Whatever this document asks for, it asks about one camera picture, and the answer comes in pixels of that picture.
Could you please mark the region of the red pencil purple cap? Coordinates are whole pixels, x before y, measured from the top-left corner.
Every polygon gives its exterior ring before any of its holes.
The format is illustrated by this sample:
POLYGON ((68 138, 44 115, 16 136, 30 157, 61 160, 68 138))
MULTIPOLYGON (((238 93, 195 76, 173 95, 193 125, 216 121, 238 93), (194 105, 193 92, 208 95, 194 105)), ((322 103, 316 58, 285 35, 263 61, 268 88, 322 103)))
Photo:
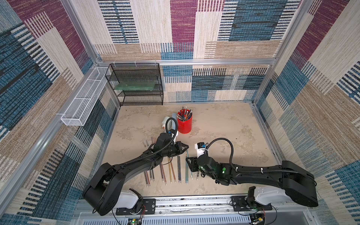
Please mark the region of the red pencil purple cap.
POLYGON ((176 176, 175 176, 175 172, 174 172, 174 169, 173 169, 173 164, 172 164, 172 157, 170 158, 171 159, 171 170, 172 170, 172 179, 174 181, 174 183, 176 183, 176 176))

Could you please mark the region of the red striped pencil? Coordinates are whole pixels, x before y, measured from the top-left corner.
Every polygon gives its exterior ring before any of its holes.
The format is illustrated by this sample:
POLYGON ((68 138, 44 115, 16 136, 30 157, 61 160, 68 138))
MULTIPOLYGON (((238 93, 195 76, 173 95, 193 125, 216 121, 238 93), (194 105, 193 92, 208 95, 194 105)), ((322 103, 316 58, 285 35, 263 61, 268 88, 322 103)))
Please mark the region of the red striped pencil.
POLYGON ((150 188, 151 187, 151 181, 150 181, 150 176, 148 171, 145 171, 145 175, 146 175, 146 179, 147 179, 147 186, 150 188))

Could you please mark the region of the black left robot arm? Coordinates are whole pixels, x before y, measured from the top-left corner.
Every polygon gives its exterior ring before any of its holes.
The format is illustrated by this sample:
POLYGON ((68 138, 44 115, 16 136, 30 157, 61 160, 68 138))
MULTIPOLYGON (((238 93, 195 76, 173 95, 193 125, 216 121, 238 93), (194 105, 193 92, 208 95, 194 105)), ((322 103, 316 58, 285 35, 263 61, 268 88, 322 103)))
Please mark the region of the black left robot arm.
POLYGON ((128 208, 139 212, 142 197, 131 189, 130 195, 135 199, 131 203, 125 203, 125 198, 121 194, 124 184, 142 172, 160 165, 164 157, 176 157, 188 149, 187 144, 176 142, 172 134, 161 133, 157 141, 135 159, 117 165, 102 164, 84 188, 82 197, 93 211, 101 216, 116 208, 128 208))

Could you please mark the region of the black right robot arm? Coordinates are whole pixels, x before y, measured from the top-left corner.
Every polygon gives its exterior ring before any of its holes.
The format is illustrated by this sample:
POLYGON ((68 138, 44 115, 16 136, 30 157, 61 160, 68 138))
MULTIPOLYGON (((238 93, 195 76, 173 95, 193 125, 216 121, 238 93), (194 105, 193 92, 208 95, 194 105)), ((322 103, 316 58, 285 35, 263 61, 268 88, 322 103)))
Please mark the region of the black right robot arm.
POLYGON ((218 163, 202 154, 200 157, 187 157, 186 162, 192 172, 209 176, 216 184, 229 186, 250 183, 273 186, 283 189, 297 204, 318 206, 314 175, 291 161, 265 167, 232 166, 229 163, 218 163))

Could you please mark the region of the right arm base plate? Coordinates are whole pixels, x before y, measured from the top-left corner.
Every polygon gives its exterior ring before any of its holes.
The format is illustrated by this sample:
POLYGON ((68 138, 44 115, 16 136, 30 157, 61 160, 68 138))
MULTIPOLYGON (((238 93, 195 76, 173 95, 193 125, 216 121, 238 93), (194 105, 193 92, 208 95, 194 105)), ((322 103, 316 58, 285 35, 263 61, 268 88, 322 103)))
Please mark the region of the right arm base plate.
POLYGON ((233 207, 235 212, 271 211, 273 209, 270 203, 263 205, 256 202, 254 198, 244 195, 232 196, 229 205, 233 207))

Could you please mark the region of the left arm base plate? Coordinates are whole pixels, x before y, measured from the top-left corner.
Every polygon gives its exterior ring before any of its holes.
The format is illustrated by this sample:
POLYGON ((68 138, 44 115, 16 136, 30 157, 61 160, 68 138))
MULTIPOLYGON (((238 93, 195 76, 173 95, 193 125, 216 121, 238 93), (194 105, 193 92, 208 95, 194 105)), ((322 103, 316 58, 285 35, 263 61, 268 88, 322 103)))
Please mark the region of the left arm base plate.
POLYGON ((153 215, 155 214, 156 199, 155 198, 145 198, 139 199, 133 208, 117 208, 115 215, 116 216, 127 216, 127 215, 153 215))

